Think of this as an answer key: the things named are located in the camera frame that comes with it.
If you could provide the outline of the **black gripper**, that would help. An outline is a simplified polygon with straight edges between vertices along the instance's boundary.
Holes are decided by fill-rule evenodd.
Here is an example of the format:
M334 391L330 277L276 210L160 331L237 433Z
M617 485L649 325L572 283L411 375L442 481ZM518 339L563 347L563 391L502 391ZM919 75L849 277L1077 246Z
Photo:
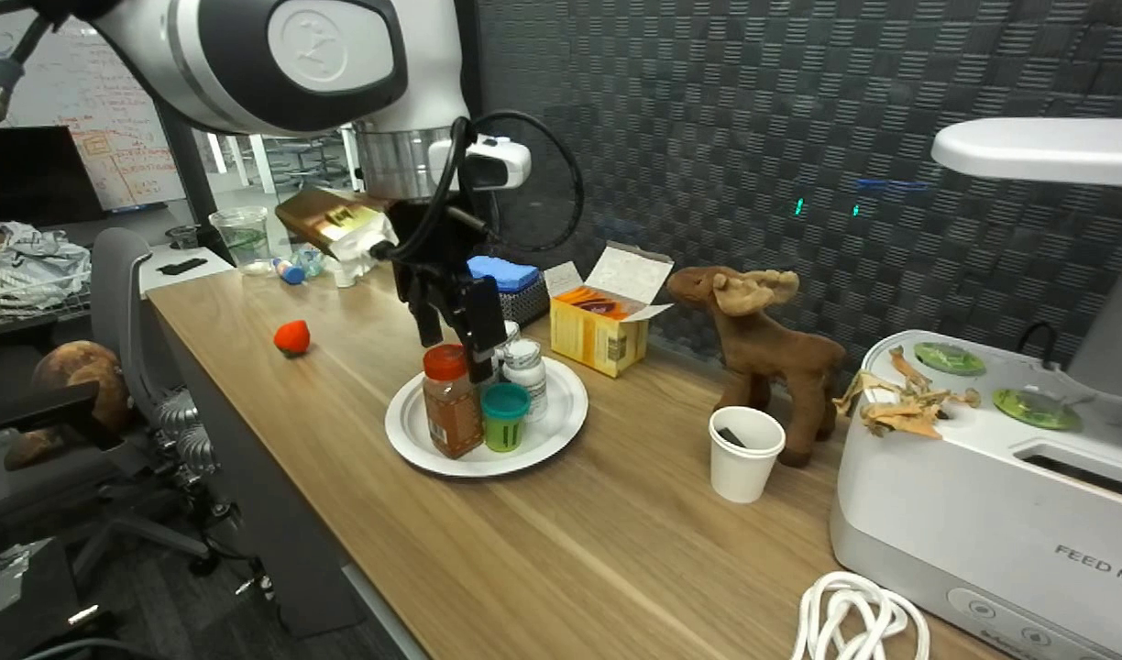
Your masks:
M430 217L427 205L397 200L387 219L398 239L391 273L411 307L422 347L442 339L442 325L471 350L471 375L491 378L491 356L505 339L497 285L471 273L479 235L451 212Z

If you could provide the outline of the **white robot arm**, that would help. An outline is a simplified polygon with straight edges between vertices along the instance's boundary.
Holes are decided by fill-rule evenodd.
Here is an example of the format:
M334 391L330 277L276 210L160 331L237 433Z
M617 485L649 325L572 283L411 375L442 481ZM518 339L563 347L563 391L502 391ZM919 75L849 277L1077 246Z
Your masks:
M505 339L491 283L471 273L485 239L467 219L456 0L56 0L89 23L177 118L210 131L303 134L352 124L362 185L397 228L391 265L422 343L456 331L471 378Z

